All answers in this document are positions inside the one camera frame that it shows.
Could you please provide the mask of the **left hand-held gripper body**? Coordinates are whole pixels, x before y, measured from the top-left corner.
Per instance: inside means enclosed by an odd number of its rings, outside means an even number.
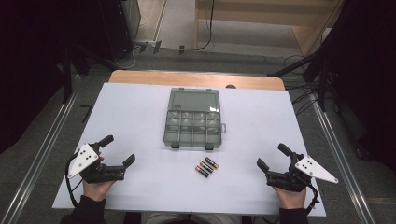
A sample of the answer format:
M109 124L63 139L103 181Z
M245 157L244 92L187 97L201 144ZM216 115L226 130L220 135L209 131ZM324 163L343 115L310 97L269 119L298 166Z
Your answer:
M100 161L100 151L96 153L92 144L83 144L66 165L66 177L71 179L79 175L87 183L103 183L123 180L126 167L108 166Z

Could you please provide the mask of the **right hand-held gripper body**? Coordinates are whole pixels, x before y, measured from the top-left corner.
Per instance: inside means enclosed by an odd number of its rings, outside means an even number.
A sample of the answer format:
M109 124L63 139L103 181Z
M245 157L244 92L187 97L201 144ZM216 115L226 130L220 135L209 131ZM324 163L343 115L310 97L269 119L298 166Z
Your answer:
M312 157L295 152L287 152L286 156L290 158L290 166L285 173L270 171L269 167L264 165L268 186L301 192L311 185L311 178L338 183L338 179Z

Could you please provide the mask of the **grey clear plastic organizer box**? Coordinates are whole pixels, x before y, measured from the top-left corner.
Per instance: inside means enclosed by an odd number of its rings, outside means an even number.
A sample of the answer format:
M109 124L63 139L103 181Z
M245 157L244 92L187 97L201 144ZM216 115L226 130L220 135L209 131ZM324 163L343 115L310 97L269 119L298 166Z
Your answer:
M218 90L171 90L163 135L166 146L213 150L220 147L222 134Z

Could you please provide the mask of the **person's right hand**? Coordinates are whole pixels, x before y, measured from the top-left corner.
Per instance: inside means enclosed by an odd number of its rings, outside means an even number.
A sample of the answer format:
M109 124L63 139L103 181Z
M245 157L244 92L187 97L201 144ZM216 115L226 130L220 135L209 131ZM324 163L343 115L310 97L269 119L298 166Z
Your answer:
M306 189L300 192L289 191L274 187L276 195L280 201L280 207L283 209L301 209L304 208Z

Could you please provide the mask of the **person's left hand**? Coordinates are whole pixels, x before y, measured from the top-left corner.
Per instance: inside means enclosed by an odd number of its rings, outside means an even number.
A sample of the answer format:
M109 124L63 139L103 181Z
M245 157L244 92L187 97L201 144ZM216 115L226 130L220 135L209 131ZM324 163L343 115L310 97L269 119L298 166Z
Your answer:
M106 197L106 194L110 188L114 185L114 181L89 184L83 180L82 183L83 195L96 202L101 202Z

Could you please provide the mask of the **white board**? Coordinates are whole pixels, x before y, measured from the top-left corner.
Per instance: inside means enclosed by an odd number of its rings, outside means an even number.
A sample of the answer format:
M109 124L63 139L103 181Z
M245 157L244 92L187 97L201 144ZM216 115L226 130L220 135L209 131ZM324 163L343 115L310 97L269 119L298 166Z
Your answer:
M226 126L219 148L181 147L163 142L170 87L107 83L101 89L80 138L93 143L111 134L103 148L107 165L135 154L123 180L107 194L106 208L124 211L275 215L279 202L256 162L283 173L290 160L282 143L303 153L304 140L286 91L222 89L221 121ZM219 165L209 165L208 157ZM200 165L205 162L214 171ZM200 166L206 178L195 167Z

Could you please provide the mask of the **black metal stand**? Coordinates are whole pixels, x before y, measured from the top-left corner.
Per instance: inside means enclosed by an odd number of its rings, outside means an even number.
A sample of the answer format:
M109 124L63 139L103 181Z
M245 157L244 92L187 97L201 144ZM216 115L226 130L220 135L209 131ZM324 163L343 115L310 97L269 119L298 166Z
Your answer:
M323 47L319 47L312 54L303 57L301 60L292 63L285 68L274 72L272 74L268 74L268 77L282 77L287 73L290 73L297 68L303 67L305 64L308 64L304 72L304 81L305 82L313 82L318 77L318 88L317 88L317 103L322 112L326 111L325 108L325 93L326 93L326 85L327 79L330 74L330 62L327 60Z
M85 56L78 45L62 43L61 55L64 77L63 103L65 104L72 94L71 66L74 66L80 74L87 74L90 70L90 67L88 66Z

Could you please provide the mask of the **person's legs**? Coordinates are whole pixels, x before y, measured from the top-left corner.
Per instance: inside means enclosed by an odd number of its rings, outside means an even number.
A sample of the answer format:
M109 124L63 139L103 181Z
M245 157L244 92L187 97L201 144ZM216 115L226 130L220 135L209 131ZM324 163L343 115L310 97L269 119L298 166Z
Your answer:
M238 215L145 212L141 224L242 224Z

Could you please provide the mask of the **wooden table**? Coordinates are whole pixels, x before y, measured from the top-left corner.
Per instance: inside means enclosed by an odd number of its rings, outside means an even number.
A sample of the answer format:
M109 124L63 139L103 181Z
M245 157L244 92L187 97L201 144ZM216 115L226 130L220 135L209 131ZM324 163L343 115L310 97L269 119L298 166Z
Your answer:
M236 87L240 90L285 90L283 81L278 77L246 77L215 73L116 70L111 74L109 82L231 89Z

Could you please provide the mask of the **dark cabinet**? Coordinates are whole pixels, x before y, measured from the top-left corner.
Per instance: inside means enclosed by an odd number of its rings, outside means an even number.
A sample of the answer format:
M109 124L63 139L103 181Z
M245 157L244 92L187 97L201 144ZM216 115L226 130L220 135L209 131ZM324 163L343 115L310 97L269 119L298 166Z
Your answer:
M107 55L118 61L135 43L141 13L137 0L99 0L105 23Z

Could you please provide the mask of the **light wooden shelf unit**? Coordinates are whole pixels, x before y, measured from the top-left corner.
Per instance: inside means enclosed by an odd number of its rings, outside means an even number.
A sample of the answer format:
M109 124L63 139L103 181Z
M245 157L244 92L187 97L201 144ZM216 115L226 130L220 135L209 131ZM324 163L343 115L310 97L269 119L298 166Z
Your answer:
M288 25L301 53L315 51L321 36L331 28L346 0L194 0L194 47L197 48L198 20L241 21Z

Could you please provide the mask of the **metal floor rail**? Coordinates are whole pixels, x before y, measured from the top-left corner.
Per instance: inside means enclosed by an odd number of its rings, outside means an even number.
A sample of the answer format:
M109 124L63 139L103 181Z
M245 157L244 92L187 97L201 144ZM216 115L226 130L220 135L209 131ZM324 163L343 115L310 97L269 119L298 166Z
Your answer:
M363 195L361 187L358 184L358 181L349 166L343 148L340 146L340 143L327 116L327 113L321 110L318 103L315 103L314 110L318 117L321 128L325 134L325 137L328 141L335 162L337 163L343 181L346 185L349 197L354 205L361 224L376 224L375 218L369 208L365 196Z
M23 177L21 183L15 188L15 194L12 201L7 206L7 211L0 220L0 224L16 224L20 217L21 211L31 195L35 183L45 165L45 162L51 153L58 135L64 126L65 120L76 100L76 93L73 91L71 96L60 105L57 114L46 132L40 147L35 154L34 159L29 164L29 169Z

